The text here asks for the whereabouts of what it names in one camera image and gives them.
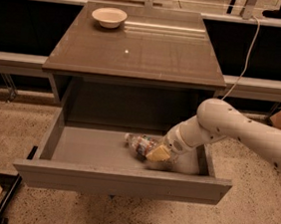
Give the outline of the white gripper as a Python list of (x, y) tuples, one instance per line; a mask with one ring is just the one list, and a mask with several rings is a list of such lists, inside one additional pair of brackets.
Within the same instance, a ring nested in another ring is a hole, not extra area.
[(192, 126), (185, 122), (172, 127), (169, 132), (162, 138), (162, 142), (149, 152), (145, 157), (149, 161), (164, 161), (171, 157), (171, 152), (182, 155), (190, 152), (193, 145), (190, 144), (189, 136), (191, 135)]

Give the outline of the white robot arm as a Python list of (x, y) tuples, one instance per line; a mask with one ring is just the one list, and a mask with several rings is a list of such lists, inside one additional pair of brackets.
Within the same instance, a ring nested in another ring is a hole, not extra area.
[(196, 115), (172, 127), (145, 157), (164, 161), (203, 144), (232, 137), (281, 172), (281, 129), (245, 117), (223, 100), (207, 99)]

